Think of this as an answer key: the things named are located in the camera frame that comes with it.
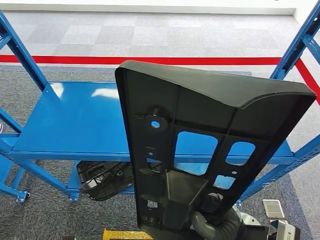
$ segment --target black plastic part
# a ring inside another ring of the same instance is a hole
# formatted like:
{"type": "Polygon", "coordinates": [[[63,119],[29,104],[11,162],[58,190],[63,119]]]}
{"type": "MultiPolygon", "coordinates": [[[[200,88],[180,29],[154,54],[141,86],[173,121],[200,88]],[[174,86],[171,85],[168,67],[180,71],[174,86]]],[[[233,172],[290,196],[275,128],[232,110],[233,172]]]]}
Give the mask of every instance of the black plastic part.
{"type": "Polygon", "coordinates": [[[201,239],[190,229],[194,210],[219,224],[316,97],[302,83],[137,61],[122,63],[115,80],[134,176],[137,224],[156,240],[201,239]],[[183,131],[217,139],[205,174],[174,168],[183,131]],[[228,164],[235,142],[255,149],[243,166],[228,164]],[[161,169],[149,169],[146,158],[160,161],[161,169]],[[214,187],[218,175],[235,180],[229,189],[214,187]],[[211,193],[223,199],[214,211],[202,209],[211,193]],[[158,207],[150,209],[148,201],[158,207]]]}
{"type": "Polygon", "coordinates": [[[301,230],[299,227],[295,227],[294,240],[300,240],[301,230]]]}
{"type": "Polygon", "coordinates": [[[94,201],[105,201],[134,184],[130,162],[81,161],[76,166],[80,191],[94,201]]]}
{"type": "Polygon", "coordinates": [[[238,240],[267,240],[269,230],[267,226],[257,225],[245,225],[245,228],[244,236],[238,240]]]}

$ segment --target blue shelf frame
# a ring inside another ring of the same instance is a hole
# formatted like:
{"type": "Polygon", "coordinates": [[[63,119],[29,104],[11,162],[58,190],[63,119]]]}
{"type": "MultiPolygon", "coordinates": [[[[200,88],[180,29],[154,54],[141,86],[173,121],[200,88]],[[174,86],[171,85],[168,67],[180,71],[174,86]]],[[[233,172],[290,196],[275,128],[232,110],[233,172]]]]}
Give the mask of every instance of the blue shelf frame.
{"type": "MultiPolygon", "coordinates": [[[[44,91],[46,87],[51,84],[48,82],[42,71],[30,56],[21,40],[15,33],[11,25],[0,12],[0,49],[5,45],[8,45],[17,58],[35,82],[41,90],[44,91]]],[[[308,48],[310,52],[320,64],[320,47],[313,39],[313,36],[320,28],[320,0],[314,7],[306,22],[297,34],[294,41],[285,53],[281,61],[275,67],[270,78],[283,80],[288,71],[292,69],[297,61],[300,59],[305,48],[308,48]]],[[[79,194],[81,185],[78,176],[76,165],[82,160],[86,161],[129,161],[128,153],[114,154],[114,153],[90,153],[90,152],[59,152],[59,151],[27,151],[14,149],[16,142],[20,138],[23,132],[23,128],[14,120],[10,115],[0,108],[0,119],[7,123],[14,131],[12,133],[0,134],[0,168],[4,169],[5,174],[8,173],[13,163],[19,165],[16,179],[11,187],[7,187],[0,181],[0,191],[18,196],[24,200],[24,193],[17,191],[17,183],[23,173],[23,169],[44,180],[57,190],[66,194],[70,201],[76,201],[79,194]],[[52,159],[52,160],[70,160],[74,161],[73,168],[68,184],[64,184],[43,168],[41,168],[31,159],[52,159]]],[[[320,153],[320,134],[307,144],[301,147],[297,152],[291,152],[287,142],[283,147],[285,154],[275,155],[270,159],[269,164],[276,164],[274,169],[266,173],[266,175],[253,182],[249,186],[239,200],[244,201],[250,196],[260,191],[263,188],[278,180],[291,171],[306,163],[320,153]]],[[[228,160],[233,164],[245,163],[249,156],[241,154],[232,154],[228,156],[228,160]]],[[[210,155],[198,154],[179,154],[176,158],[179,161],[178,165],[186,169],[196,169],[195,172],[201,172],[202,169],[206,168],[208,162],[210,161],[210,155]]],[[[128,188],[123,194],[133,194],[133,188],[128,188]]]]}

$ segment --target blue shelf board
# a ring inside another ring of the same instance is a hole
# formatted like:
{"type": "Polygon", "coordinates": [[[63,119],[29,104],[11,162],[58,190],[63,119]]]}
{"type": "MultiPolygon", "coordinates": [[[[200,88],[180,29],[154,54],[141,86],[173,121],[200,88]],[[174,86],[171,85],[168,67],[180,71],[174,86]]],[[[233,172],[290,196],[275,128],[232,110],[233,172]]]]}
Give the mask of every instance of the blue shelf board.
{"type": "MultiPolygon", "coordinates": [[[[185,134],[180,138],[178,135],[177,161],[209,162],[217,143],[202,141],[198,135],[185,134]]],[[[252,148],[248,143],[240,142],[231,148],[228,159],[243,163],[251,152],[252,148]]],[[[83,160],[86,156],[88,160],[130,160],[115,82],[48,83],[11,154],[46,159],[55,155],[54,159],[65,160],[75,160],[80,155],[83,160]]],[[[294,159],[285,141],[270,163],[287,161],[288,164],[294,159]]]]}

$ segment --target red floor line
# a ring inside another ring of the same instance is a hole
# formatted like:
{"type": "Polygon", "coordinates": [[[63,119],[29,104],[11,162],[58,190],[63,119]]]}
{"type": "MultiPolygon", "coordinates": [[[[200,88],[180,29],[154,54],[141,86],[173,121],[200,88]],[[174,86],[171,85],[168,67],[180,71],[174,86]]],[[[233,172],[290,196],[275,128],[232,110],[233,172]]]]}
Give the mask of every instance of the red floor line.
{"type": "MultiPolygon", "coordinates": [[[[135,60],[166,65],[277,65],[281,57],[131,57],[131,56],[32,56],[37,64],[119,65],[135,60]]],[[[18,63],[14,55],[0,55],[1,63],[18,63]]]]}
{"type": "Polygon", "coordinates": [[[320,87],[318,83],[311,75],[311,73],[308,70],[308,68],[299,58],[295,66],[301,75],[301,77],[306,82],[306,84],[316,94],[316,101],[320,105],[320,87]]]}

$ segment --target gray carpet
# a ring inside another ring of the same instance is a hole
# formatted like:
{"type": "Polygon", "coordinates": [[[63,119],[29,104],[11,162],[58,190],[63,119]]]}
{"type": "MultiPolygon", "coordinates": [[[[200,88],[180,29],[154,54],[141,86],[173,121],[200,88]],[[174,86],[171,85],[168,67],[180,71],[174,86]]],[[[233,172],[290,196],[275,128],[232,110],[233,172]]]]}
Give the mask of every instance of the gray carpet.
{"type": "MultiPolygon", "coordinates": [[[[42,67],[48,81],[113,81],[112,68],[42,67]]],[[[250,72],[232,72],[250,75],[250,72]]],[[[20,66],[0,66],[0,107],[24,125],[41,92],[20,66]]],[[[9,132],[7,126],[5,132],[9,132]]],[[[37,160],[37,164],[66,183],[72,161],[37,160]]],[[[263,172],[274,166],[268,165],[263,172]]],[[[7,181],[10,184],[17,168],[7,181]]],[[[31,198],[15,203],[14,198],[0,194],[0,240],[60,240],[75,234],[78,240],[100,240],[103,228],[109,230],[138,230],[134,197],[116,195],[107,201],[94,202],[81,195],[77,202],[48,184],[25,173],[20,190],[29,189],[31,198]]],[[[262,224],[268,224],[263,199],[280,200],[285,219],[302,229],[302,240],[312,237],[291,180],[287,175],[242,203],[241,210],[262,224]]]]}

